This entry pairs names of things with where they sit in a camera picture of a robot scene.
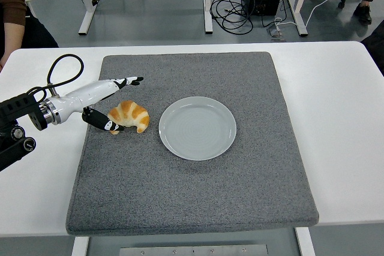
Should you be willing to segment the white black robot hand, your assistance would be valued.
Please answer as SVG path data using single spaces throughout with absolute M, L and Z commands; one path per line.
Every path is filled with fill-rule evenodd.
M 76 89 L 63 97 L 50 97 L 43 101 L 44 118 L 48 124 L 62 124 L 75 112 L 82 114 L 87 124 L 104 131 L 122 131 L 124 127 L 110 120 L 91 106 L 112 96 L 128 85 L 137 86 L 143 77 L 98 80 Z

